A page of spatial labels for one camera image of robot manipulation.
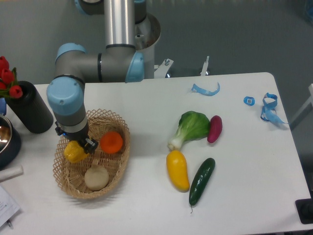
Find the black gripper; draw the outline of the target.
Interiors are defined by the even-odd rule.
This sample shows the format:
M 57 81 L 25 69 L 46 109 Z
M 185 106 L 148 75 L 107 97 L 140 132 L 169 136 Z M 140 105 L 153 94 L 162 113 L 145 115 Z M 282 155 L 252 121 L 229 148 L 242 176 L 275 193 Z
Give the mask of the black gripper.
M 97 149 L 98 141 L 89 136 L 89 125 L 87 119 L 82 120 L 74 126 L 61 125 L 57 121 L 55 124 L 57 135 L 64 136 L 70 141 L 76 141 L 79 146 L 83 148 L 86 154 L 92 154 Z

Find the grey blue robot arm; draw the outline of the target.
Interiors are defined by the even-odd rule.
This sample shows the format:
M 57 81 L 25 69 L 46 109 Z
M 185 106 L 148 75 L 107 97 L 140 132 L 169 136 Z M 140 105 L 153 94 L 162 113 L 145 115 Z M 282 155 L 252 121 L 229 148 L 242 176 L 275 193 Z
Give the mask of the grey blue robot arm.
M 77 0 L 75 5 L 87 15 L 104 15 L 106 50 L 88 54 L 81 45 L 62 45 L 55 60 L 55 78 L 46 95 L 56 118 L 57 134 L 77 141 L 85 153 L 92 154 L 98 142 L 88 136 L 85 84 L 140 82 L 144 78 L 144 56 L 135 49 L 133 0 Z

